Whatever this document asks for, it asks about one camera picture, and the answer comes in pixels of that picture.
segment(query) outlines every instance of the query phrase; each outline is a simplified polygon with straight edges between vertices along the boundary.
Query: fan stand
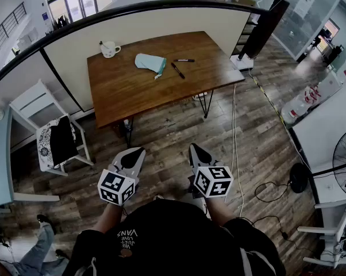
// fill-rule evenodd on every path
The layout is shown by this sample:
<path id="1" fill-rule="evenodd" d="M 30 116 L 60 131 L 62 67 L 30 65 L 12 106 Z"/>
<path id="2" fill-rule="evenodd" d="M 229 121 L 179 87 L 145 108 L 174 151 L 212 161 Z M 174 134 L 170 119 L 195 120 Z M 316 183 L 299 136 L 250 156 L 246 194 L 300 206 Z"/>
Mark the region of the fan stand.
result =
<path id="1" fill-rule="evenodd" d="M 337 171 L 342 168 L 346 168 L 346 164 L 342 164 L 341 166 L 330 168 L 325 171 L 311 173 L 309 168 L 302 163 L 296 163 L 292 166 L 289 173 L 289 183 L 290 187 L 295 193 L 301 193 L 305 191 L 307 187 L 307 181 L 315 176 L 319 176 L 321 174 L 326 174 L 332 171 Z"/>

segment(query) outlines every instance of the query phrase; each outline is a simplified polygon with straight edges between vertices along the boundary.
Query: person's arm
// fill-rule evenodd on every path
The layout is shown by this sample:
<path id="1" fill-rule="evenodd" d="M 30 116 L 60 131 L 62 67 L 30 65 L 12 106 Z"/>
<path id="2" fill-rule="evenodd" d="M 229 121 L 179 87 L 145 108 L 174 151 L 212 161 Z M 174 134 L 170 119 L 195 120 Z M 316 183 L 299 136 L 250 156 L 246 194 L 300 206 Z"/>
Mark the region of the person's arm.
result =
<path id="1" fill-rule="evenodd" d="M 92 227 L 91 230 L 107 232 L 121 222 L 122 207 L 115 204 L 108 204 L 98 219 L 98 222 Z"/>
<path id="2" fill-rule="evenodd" d="M 205 201 L 210 217 L 219 226 L 223 226 L 226 222 L 235 218 L 224 203 L 224 197 L 205 198 Z"/>
<path id="3" fill-rule="evenodd" d="M 6 269 L 4 265 L 0 262 L 0 276 L 12 276 L 11 273 Z"/>

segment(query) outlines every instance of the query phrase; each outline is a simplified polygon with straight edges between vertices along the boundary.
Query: electric fan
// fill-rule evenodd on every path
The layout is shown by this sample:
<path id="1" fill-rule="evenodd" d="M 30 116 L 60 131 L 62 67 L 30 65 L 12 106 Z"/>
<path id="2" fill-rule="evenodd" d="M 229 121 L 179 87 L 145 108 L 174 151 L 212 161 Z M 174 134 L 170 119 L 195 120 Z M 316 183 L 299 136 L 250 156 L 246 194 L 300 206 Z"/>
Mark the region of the electric fan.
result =
<path id="1" fill-rule="evenodd" d="M 290 171 L 290 186 L 296 193 L 303 192 L 306 189 L 307 181 L 310 177 L 316 177 L 330 172 L 334 172 L 336 181 L 346 193 L 346 133 L 342 136 L 335 147 L 333 168 L 313 174 L 305 165 L 296 163 L 292 166 Z"/>

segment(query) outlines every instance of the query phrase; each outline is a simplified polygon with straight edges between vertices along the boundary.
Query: jeans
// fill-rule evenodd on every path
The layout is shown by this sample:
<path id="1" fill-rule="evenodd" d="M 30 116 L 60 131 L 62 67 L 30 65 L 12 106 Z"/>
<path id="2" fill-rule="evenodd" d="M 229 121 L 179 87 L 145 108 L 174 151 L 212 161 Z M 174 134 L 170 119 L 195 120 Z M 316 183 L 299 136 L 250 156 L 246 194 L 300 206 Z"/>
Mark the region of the jeans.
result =
<path id="1" fill-rule="evenodd" d="M 21 276 L 56 276 L 62 275 L 68 265 L 68 259 L 59 258 L 53 262 L 43 263 L 52 243 L 54 232 L 48 223 L 41 223 L 39 238 L 35 246 L 20 260 L 14 263 Z"/>

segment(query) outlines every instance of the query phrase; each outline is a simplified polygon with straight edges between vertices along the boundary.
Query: blue table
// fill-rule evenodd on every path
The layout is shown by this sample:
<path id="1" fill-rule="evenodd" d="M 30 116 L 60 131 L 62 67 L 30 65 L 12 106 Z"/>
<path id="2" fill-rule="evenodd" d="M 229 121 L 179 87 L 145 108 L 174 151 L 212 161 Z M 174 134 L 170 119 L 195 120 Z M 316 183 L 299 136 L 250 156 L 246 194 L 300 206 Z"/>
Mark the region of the blue table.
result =
<path id="1" fill-rule="evenodd" d="M 12 110 L 8 107 L 0 120 L 0 205 L 13 201 L 58 201 L 58 195 L 36 195 L 13 191 L 10 158 Z"/>

